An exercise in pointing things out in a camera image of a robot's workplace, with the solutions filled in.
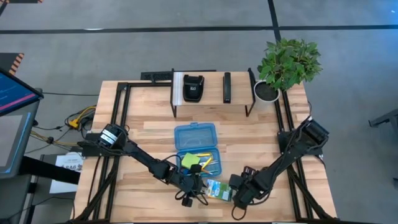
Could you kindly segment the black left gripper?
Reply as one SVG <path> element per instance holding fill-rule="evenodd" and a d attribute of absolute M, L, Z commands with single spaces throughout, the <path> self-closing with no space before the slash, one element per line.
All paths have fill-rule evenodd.
<path fill-rule="evenodd" d="M 175 199 L 182 199 L 187 195 L 189 197 L 196 197 L 199 194 L 207 197 L 207 193 L 202 191 L 202 189 L 208 188 L 208 186 L 204 183 L 200 175 L 187 176 L 182 173 L 176 173 L 175 186 L 180 189 L 176 193 Z"/>

